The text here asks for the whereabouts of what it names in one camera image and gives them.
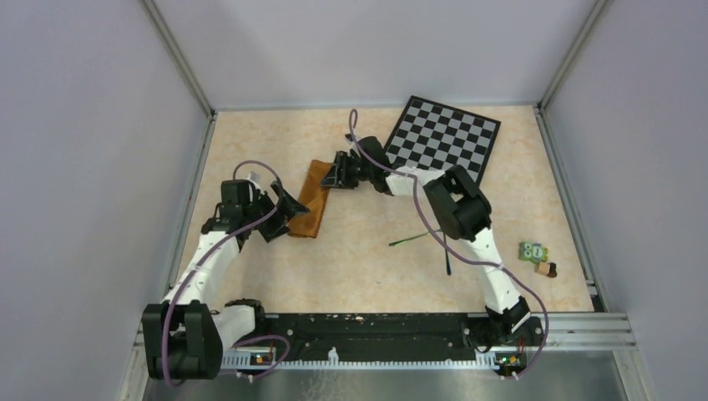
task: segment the white wall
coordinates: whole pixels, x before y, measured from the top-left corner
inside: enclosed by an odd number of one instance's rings
[[[0,54],[0,399],[115,399],[205,117],[137,1],[3,2]]]
[[[159,0],[214,107],[521,103],[594,0]]]
[[[605,297],[660,399],[704,399],[708,4],[614,2],[550,107]]]

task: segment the brown cloth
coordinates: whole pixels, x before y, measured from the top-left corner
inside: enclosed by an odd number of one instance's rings
[[[310,209],[310,213],[305,215],[295,216],[288,222],[288,236],[297,238],[317,238],[317,232],[320,231],[322,223],[322,215],[325,213],[325,205],[327,196],[330,193],[329,188],[320,187],[320,181],[325,178],[325,175],[330,170],[331,163],[324,161],[313,160],[310,163],[310,169],[305,177],[305,184],[302,185],[300,196],[297,200]]]

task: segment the small toy figure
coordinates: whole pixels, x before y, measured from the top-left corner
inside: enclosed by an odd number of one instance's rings
[[[549,249],[539,243],[519,242],[518,258],[538,265],[542,261],[549,260]]]

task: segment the black and white checkerboard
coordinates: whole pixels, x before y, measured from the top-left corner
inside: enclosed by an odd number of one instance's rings
[[[501,123],[412,96],[384,150],[393,165],[447,170],[461,165],[480,183]]]

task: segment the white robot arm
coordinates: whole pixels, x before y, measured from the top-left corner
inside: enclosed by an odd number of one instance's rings
[[[446,172],[441,170],[422,170],[409,166],[400,167],[397,171],[417,176],[418,184],[422,187],[434,181],[444,180],[446,175]],[[413,195],[413,178],[391,174],[386,177],[386,183],[391,195]],[[464,238],[459,238],[457,241],[479,261],[490,261],[500,266],[503,264],[491,226],[485,226],[474,234],[473,241]],[[526,301],[500,268],[494,266],[476,266],[476,268],[479,271],[488,311],[503,320],[504,326],[510,333],[516,332],[531,317]]]
[[[163,298],[163,302],[171,302],[174,299],[177,289],[192,271],[195,273],[190,283],[174,302],[177,305],[189,305],[197,301],[210,305],[214,301],[226,269],[239,255],[238,241],[234,237],[226,239],[202,266],[197,266],[197,262],[214,244],[223,241],[227,236],[229,235],[223,231],[211,231],[200,236],[199,245],[190,264],[175,287]],[[255,310],[249,305],[225,307],[214,316],[214,324],[219,332],[223,349],[228,349],[239,338],[255,329]]]
[[[263,307],[255,300],[229,302],[215,316],[209,304],[252,230],[258,230],[270,242],[289,231],[286,224],[293,216],[309,210],[279,181],[271,184],[279,195],[276,205],[252,177],[221,183],[221,203],[202,226],[199,245],[187,269],[161,303],[149,304],[143,310],[145,357],[151,378],[164,377],[164,354],[168,355],[166,366],[172,378],[216,377],[223,351],[253,332],[263,316]],[[169,326],[167,333],[163,331],[165,326]]]

